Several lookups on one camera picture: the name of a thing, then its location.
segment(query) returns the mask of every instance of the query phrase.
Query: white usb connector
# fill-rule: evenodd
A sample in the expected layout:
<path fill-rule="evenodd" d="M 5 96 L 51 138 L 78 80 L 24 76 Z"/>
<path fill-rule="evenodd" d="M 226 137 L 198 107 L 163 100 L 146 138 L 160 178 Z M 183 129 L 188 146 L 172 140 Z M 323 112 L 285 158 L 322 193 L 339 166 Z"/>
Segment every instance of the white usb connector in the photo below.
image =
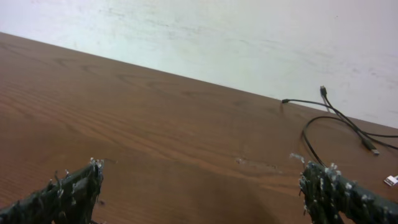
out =
<path fill-rule="evenodd" d="M 398 176 L 393 177 L 393 176 L 389 176 L 384 180 L 384 183 L 390 185 L 390 186 L 394 186 L 396 183 L 398 183 Z"/>

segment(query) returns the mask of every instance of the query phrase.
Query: wall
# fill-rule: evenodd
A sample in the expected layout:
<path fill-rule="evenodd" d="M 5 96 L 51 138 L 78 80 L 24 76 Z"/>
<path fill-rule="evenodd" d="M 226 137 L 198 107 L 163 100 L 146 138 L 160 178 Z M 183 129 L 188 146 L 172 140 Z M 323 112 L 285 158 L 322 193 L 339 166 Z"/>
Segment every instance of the wall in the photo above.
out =
<path fill-rule="evenodd" d="M 396 0 L 1 0 L 0 31 L 398 128 Z"/>

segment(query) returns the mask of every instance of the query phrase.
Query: wooden table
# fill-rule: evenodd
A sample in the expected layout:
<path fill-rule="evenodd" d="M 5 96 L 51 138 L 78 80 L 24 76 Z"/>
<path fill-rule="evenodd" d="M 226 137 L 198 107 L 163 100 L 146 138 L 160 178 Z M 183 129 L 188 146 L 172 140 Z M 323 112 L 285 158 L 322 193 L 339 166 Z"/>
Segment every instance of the wooden table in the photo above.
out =
<path fill-rule="evenodd" d="M 0 34 L 0 207 L 94 157 L 117 161 L 106 164 L 98 222 L 310 223 L 303 165 L 289 155 L 313 160 L 301 131 L 326 113 Z M 324 162 L 398 200 L 383 183 L 398 175 L 398 151 L 378 146 L 374 157 L 334 121 L 309 136 Z"/>

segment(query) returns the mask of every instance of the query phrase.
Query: wood grain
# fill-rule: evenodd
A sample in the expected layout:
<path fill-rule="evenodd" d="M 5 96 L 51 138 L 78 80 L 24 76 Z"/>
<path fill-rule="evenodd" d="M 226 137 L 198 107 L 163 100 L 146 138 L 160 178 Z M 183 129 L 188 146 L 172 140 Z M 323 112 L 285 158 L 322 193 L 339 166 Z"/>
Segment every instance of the wood grain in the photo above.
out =
<path fill-rule="evenodd" d="M 0 34 L 0 207 L 95 157 L 117 161 L 106 164 L 99 222 L 308 223 L 298 196 L 303 166 L 289 154 L 313 160 L 300 134 L 320 114 Z M 324 162 L 398 200 L 382 183 L 398 174 L 397 151 L 379 146 L 374 157 L 332 121 L 309 135 Z"/>

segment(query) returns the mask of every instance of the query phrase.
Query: cable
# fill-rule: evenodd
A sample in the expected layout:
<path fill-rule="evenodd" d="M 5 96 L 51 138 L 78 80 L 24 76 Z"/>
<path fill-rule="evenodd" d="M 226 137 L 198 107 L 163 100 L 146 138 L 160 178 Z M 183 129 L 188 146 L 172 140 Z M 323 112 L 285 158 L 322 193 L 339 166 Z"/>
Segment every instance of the cable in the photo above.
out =
<path fill-rule="evenodd" d="M 337 116 L 339 116 L 339 118 L 335 118 L 335 117 L 331 117 L 331 116 L 318 116 L 315 117 L 313 119 L 311 119 L 303 128 L 303 137 L 305 140 L 305 143 L 307 143 L 307 146 L 310 148 L 312 154 L 315 156 L 315 158 L 317 159 L 317 161 L 323 165 L 326 166 L 322 160 L 318 157 L 318 155 L 316 154 L 314 148 L 312 147 L 310 141 L 308 140 L 307 137 L 307 129 L 310 126 L 310 124 L 314 121 L 316 121 L 317 119 L 321 119 L 321 118 L 327 118 L 327 119 L 334 119 L 337 121 L 341 121 L 345 124 L 347 124 L 358 136 L 359 138 L 362 140 L 362 144 L 369 149 L 370 151 L 372 151 L 375 155 L 379 154 L 379 151 L 376 149 L 376 147 L 371 143 L 370 140 L 379 143 L 383 146 L 387 146 L 393 149 L 398 149 L 398 147 L 396 146 L 392 146 L 390 144 L 387 144 L 385 142 L 379 141 L 377 139 L 372 138 L 371 136 L 378 136 L 378 137 L 383 137 L 383 138 L 398 138 L 398 136 L 393 136 L 393 135 L 383 135 L 383 134 L 373 134 L 373 133 L 368 133 L 366 131 L 363 131 L 362 129 L 360 129 L 359 127 L 357 127 L 357 125 L 355 125 L 352 120 L 350 120 L 349 118 L 347 118 L 342 112 L 340 112 L 339 110 L 337 110 L 336 108 L 334 108 L 331 103 L 329 102 L 329 99 L 327 98 L 327 92 L 326 92 L 326 88 L 324 86 L 321 86 L 320 88 L 321 91 L 321 96 L 324 97 L 324 99 L 326 100 L 326 104 L 323 103 L 317 103 L 317 102 L 313 102 L 313 101 L 307 101 L 307 100 L 294 100 L 294 99 L 284 99 L 282 100 L 282 103 L 288 103 L 290 101 L 296 101 L 296 102 L 302 102 L 302 103 L 311 103 L 311 104 L 315 104 L 315 105 L 320 105 L 320 106 L 324 106 L 326 108 L 332 109 Z"/>

